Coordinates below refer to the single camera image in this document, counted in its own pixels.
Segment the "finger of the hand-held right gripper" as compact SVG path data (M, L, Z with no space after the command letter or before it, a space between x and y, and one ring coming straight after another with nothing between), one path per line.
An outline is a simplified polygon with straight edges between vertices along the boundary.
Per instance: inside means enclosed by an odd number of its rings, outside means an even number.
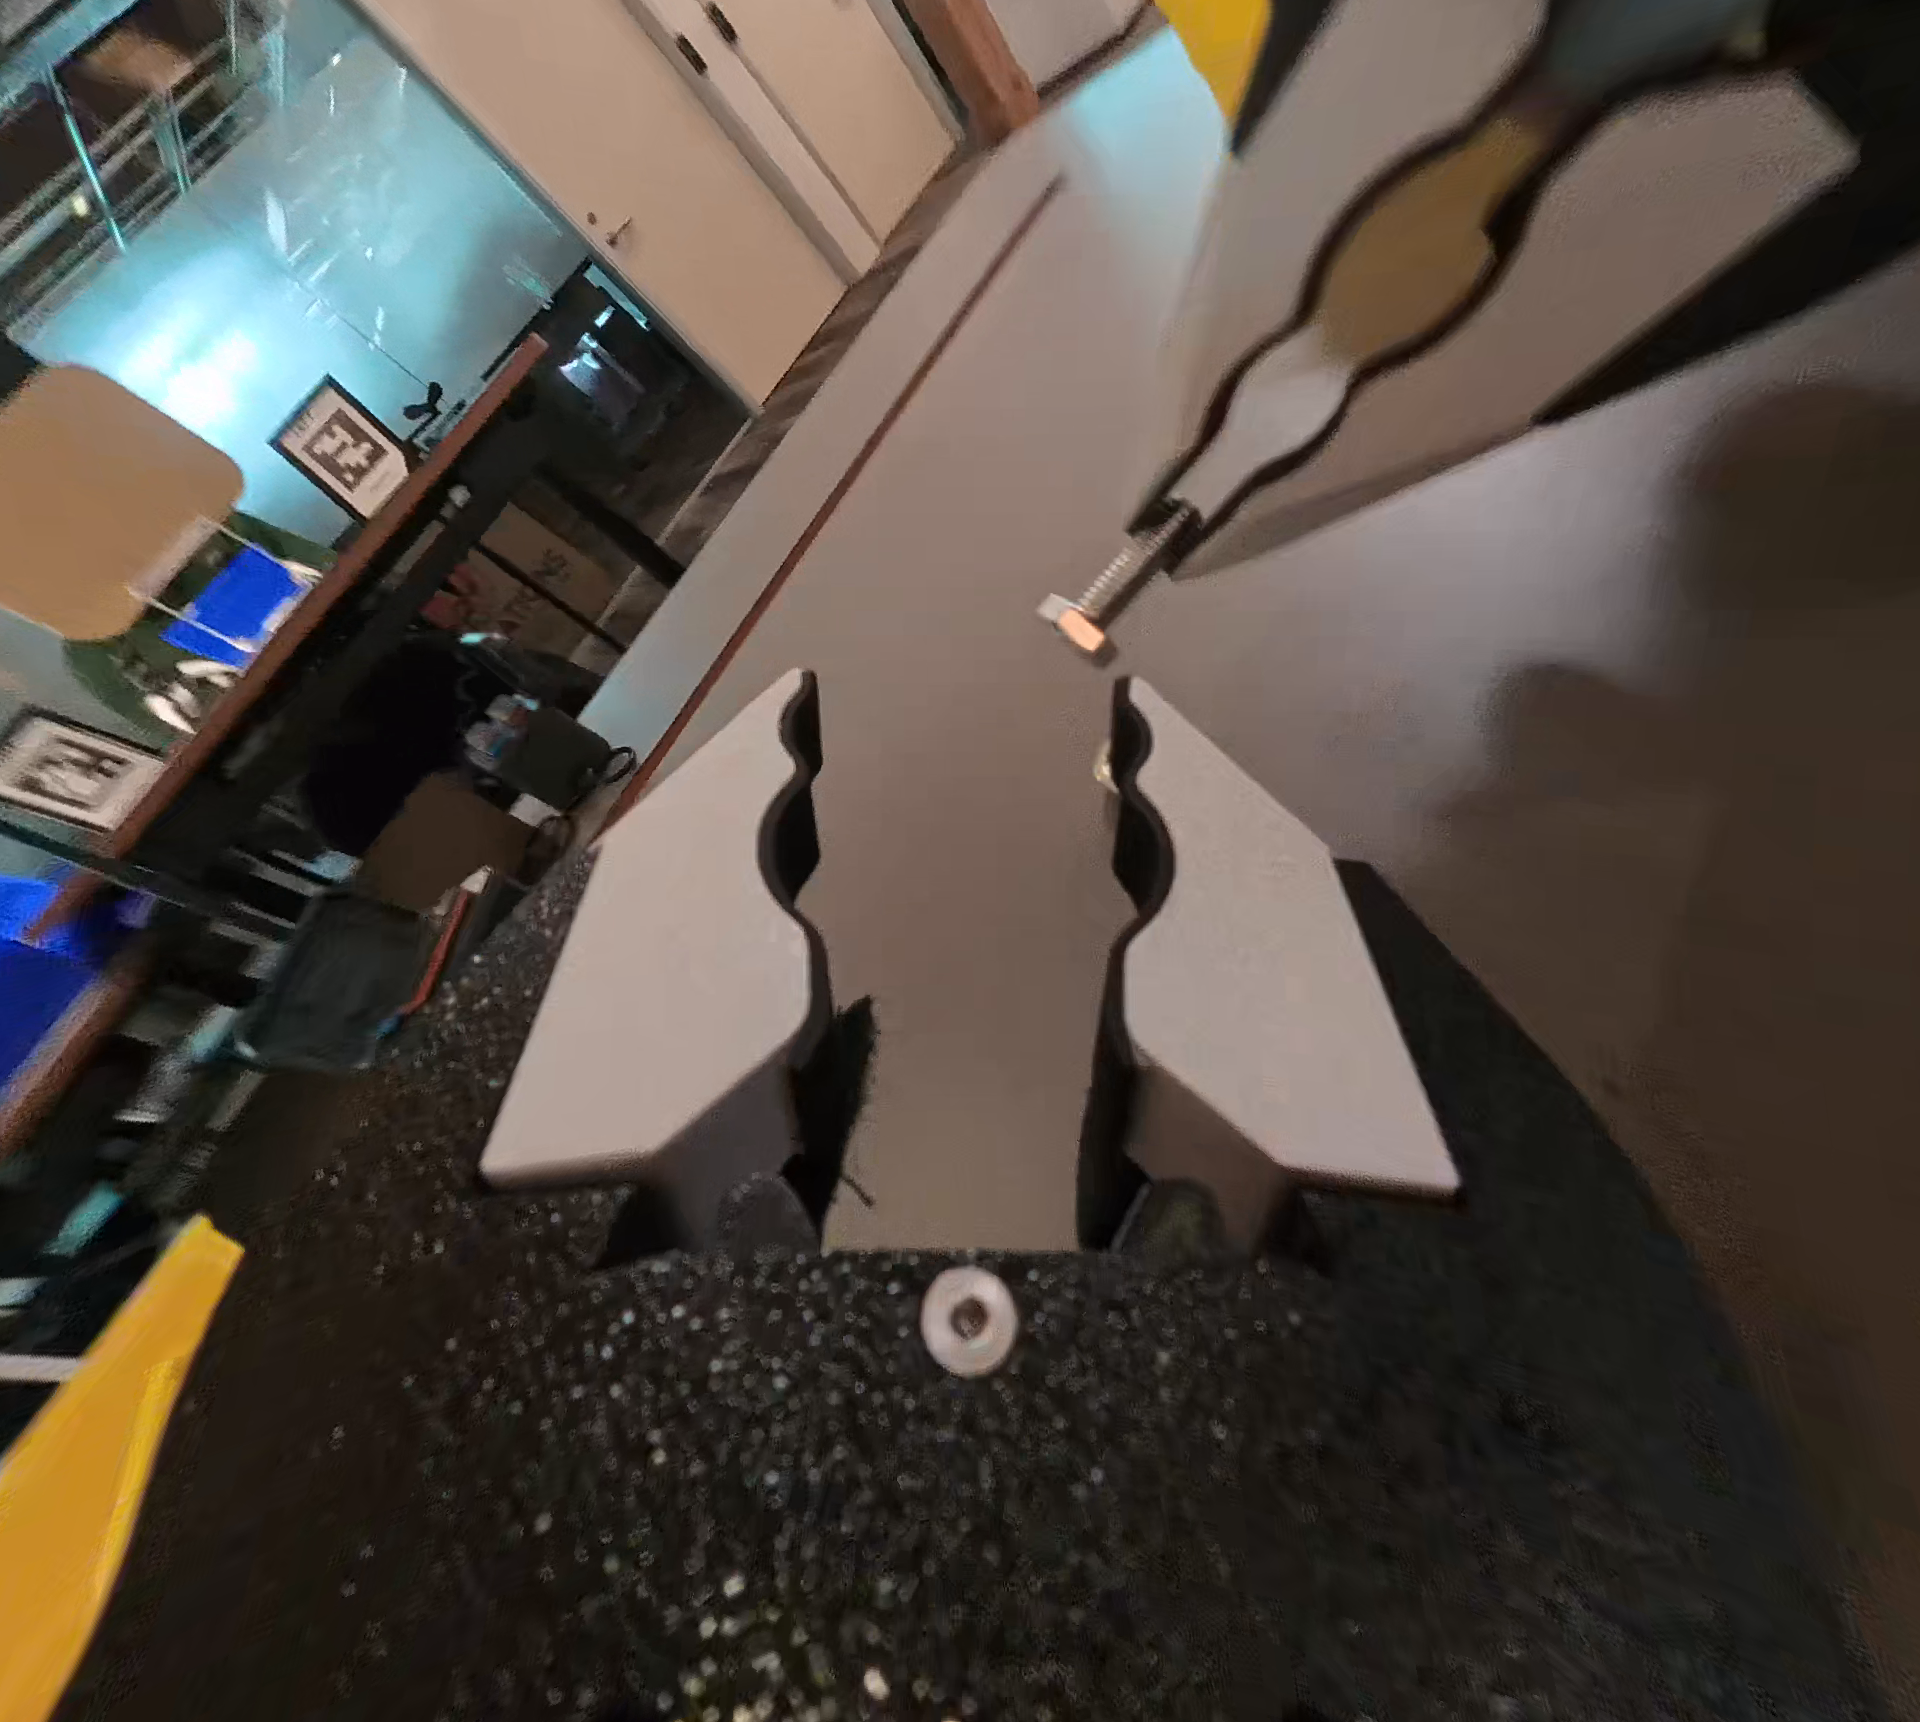
M1545 0L1273 4L1168 325L1169 453L1133 529L1318 529L1545 417L1492 271L1466 281L1481 332L1455 303L1354 359L1326 320L1372 233L1419 285L1440 277L1400 209L1503 147L1483 127L1541 21Z
M1522 124L1385 175L1304 308L1246 341L1174 474L1199 581L1522 436L1548 406L1855 174L1793 73L1646 92L1567 156Z

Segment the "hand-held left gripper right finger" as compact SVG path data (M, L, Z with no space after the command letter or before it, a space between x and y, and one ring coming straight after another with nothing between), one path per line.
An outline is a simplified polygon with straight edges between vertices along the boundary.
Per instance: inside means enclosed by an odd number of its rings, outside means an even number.
M1199 1192L1263 1252L1301 1192L1448 1206L1440 1113L1331 848L1144 680L1109 736L1113 875L1133 902L1102 980L1088 1248Z

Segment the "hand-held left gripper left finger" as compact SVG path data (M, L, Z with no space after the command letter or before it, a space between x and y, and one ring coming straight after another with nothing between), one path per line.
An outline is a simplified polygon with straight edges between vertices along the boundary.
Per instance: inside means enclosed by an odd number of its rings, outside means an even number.
M638 1252L821 1243L821 761L795 667L610 821L478 1156L491 1192L627 1187Z

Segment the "steel hex bolt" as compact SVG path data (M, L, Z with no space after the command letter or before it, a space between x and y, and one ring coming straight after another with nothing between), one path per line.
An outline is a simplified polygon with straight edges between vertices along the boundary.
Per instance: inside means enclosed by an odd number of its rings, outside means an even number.
M1084 657L1109 661L1119 618L1141 593L1169 576L1200 532L1200 514L1184 498L1154 505L1111 562L1072 595L1045 595L1040 618Z

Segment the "cardboard box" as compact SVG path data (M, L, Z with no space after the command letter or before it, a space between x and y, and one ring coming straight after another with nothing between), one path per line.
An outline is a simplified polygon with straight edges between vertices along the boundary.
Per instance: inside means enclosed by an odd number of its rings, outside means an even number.
M350 889L376 902L427 914L471 870L517 870L534 826L498 807L460 771L422 777L394 821L372 839Z

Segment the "blue plastic bin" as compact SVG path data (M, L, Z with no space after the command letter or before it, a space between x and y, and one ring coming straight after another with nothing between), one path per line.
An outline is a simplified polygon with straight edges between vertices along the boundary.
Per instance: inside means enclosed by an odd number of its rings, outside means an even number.
M184 607L167 613L158 637L188 657L244 670L317 583L315 565L243 543Z
M3 879L3 1129L22 1129L132 1024L155 960L155 895L65 909L52 879Z

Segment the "black and white marker card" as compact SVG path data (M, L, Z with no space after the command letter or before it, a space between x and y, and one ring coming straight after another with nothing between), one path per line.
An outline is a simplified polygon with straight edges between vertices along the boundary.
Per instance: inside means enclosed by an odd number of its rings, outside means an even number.
M24 708L3 730L3 807L113 834L163 783L164 753Z
M376 517L416 469L410 444L394 436L336 376L308 394L277 429L270 445L356 524Z

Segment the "glass partition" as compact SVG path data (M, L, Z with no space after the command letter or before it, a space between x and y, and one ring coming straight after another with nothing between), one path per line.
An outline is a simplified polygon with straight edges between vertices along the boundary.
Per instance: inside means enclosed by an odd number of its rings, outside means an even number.
M608 593L686 565L749 410L349 0L3 0L3 384L119 380L332 549L282 436L317 398L419 455L528 336L556 441L517 497Z

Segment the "black frame wooden table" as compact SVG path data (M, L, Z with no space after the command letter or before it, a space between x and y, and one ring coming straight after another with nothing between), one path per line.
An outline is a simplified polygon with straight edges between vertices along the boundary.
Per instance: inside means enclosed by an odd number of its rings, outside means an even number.
M136 813L92 848L31 836L71 865L65 909L110 889L141 889L188 914L221 919L208 870L238 850L349 696L480 549L528 481L573 502L665 586L686 573L662 543L559 474L561 435L539 412L539 389L556 380L548 341L524 336L394 498L346 543L199 732L164 757L164 774Z

